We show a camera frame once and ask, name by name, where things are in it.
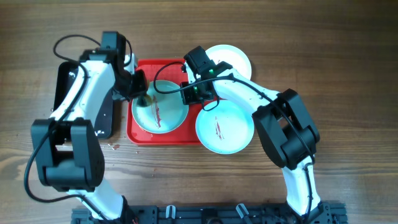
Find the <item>green yellow sponge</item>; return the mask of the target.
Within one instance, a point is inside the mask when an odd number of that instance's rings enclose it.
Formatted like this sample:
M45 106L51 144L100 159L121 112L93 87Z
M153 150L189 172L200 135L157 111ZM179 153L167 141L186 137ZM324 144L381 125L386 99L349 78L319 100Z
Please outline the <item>green yellow sponge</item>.
M152 98L149 95L142 95L137 98L137 106L147 107L152 104Z

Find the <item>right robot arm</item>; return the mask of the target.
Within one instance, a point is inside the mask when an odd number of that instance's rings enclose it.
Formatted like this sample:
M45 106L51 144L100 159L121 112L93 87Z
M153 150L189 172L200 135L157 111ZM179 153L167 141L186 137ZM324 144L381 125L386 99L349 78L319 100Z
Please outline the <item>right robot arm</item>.
M269 90L243 77L227 62L215 63L198 46L184 56L188 89L198 96L211 93L247 111L262 148L282 169L287 204L304 220L320 203L313 176L320 134L299 94Z

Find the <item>red plastic tray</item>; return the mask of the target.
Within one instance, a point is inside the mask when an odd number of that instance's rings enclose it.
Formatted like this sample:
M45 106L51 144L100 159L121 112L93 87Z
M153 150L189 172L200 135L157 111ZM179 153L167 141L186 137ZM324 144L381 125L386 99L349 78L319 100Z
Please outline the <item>red plastic tray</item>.
M143 70L147 80L152 81L156 72L170 62L173 62L173 60L139 59L136 69ZM190 105L185 121L177 129L165 134L154 134L139 127L132 115L132 103L129 103L126 134L128 139L138 146L198 145L200 141L195 131L195 121L200 111L200 104Z

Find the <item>black rectangular tray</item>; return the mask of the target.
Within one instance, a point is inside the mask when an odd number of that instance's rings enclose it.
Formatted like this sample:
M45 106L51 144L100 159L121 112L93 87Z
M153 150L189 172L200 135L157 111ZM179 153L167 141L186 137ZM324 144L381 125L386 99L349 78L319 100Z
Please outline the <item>black rectangular tray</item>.
M75 82L78 74L78 67L70 62L63 62L58 68L57 86L53 109L56 110L65 99L68 91ZM113 111L114 101L112 90L105 96L99 113L96 117L94 129L99 139L108 139L113 135Z

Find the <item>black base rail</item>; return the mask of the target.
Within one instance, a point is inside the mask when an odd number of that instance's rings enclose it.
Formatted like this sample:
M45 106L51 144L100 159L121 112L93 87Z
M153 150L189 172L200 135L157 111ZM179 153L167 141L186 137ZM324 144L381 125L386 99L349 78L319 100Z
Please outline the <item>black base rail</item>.
M303 222L287 203L217 207L131 206L135 219L127 223L348 223L343 203L320 202ZM94 218L88 209L73 209L70 223L105 223Z

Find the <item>white plate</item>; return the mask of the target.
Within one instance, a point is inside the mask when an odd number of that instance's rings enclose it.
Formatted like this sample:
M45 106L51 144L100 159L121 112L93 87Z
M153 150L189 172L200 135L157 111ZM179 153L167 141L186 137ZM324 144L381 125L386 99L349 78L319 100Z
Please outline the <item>white plate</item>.
M195 131L200 142L218 154L243 150L254 136L251 115L228 100L214 101L198 114Z
M177 129L187 117L189 106L183 104L180 92L162 94L149 83L147 94L152 104L137 106L137 98L132 102L132 115L139 127L154 134L165 134Z
M215 45L206 50L207 56L218 64L222 61L230 64L244 78L250 80L252 77L252 66L248 56L233 45Z

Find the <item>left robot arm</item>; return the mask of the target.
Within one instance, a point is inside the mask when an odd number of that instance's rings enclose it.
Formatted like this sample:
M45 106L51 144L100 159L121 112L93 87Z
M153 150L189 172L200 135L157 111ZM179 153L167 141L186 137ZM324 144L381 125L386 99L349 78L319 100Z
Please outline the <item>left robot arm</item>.
M24 189L37 202L79 199L103 223L135 223L124 196L104 179L104 155L94 125L108 93L115 100L137 100L147 106L148 83L135 71L130 42L117 31L105 31L98 48L78 60L66 58L78 73L50 118L31 126L34 150L24 172Z

